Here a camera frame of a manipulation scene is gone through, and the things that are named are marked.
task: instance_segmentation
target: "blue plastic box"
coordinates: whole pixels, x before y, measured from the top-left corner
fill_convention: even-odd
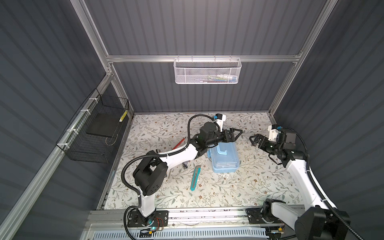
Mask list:
[[[215,173],[235,172],[240,165],[234,142],[220,142],[218,146],[208,149],[207,156],[212,158]]]

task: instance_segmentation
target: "dark gray panel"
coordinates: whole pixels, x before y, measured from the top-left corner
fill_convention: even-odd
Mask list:
[[[1,1],[0,38],[2,222],[53,150],[71,117],[102,80],[105,71],[69,1]],[[81,228],[85,221],[83,215],[98,201],[99,185],[103,185],[110,166],[85,169],[79,165],[76,163],[62,170],[61,164],[55,174],[61,173],[62,181],[73,180],[71,184],[78,188],[77,191],[91,191],[85,193],[87,199],[72,196],[76,201],[73,204],[81,206],[81,211],[61,205],[50,211],[52,215],[56,214],[57,219],[64,213],[81,215],[82,219],[75,220],[77,227]],[[60,196],[61,192],[46,194],[57,199],[57,204],[65,198]],[[37,203],[49,205],[41,197]],[[49,218],[30,221],[40,213],[40,210],[33,210],[20,232],[33,225],[35,230],[30,232],[43,236],[50,228],[47,225]],[[69,227],[65,221],[56,221],[55,224],[67,231],[68,236],[78,238],[80,232],[73,231],[74,227]],[[23,238],[31,239],[32,235]]]
[[[243,63],[237,84],[176,84],[172,63],[114,63],[135,112],[267,110],[291,63]]]
[[[325,0],[86,0],[110,55],[297,54]]]
[[[366,239],[384,237],[383,11],[383,1],[339,1],[275,114]]]

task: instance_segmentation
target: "white mesh basket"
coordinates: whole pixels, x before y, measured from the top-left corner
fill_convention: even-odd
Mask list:
[[[239,58],[175,58],[173,67],[177,84],[236,84],[241,61]]]

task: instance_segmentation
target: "black metal basket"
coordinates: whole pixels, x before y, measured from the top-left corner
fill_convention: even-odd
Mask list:
[[[99,95],[93,100],[88,110],[83,110],[79,122],[70,131],[65,143],[56,143],[65,154],[75,161],[113,162],[127,127],[129,102],[126,98]],[[100,136],[89,133],[89,128],[100,115],[116,119],[117,123],[112,136]]]

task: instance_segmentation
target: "floral patterned surface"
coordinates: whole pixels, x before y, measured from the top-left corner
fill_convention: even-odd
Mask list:
[[[122,168],[130,159],[150,150],[171,150],[187,136],[187,123],[191,116],[193,114],[135,115],[104,209],[125,209],[138,204],[137,194],[121,182]],[[209,119],[204,117],[193,119],[191,136],[207,121]],[[234,173],[214,173],[207,154],[190,161],[188,169],[179,165],[171,170],[170,178],[165,179],[155,193],[157,208],[251,206],[261,205],[266,198],[302,204],[299,190],[285,168],[274,164],[265,152],[250,144],[249,137],[256,133],[268,136],[270,124],[267,113],[227,114],[224,128],[244,131],[236,141],[239,169]],[[197,187],[191,191],[192,174],[198,164],[202,167]],[[136,165],[132,165],[126,172],[131,185],[135,185],[132,177],[135,168]]]

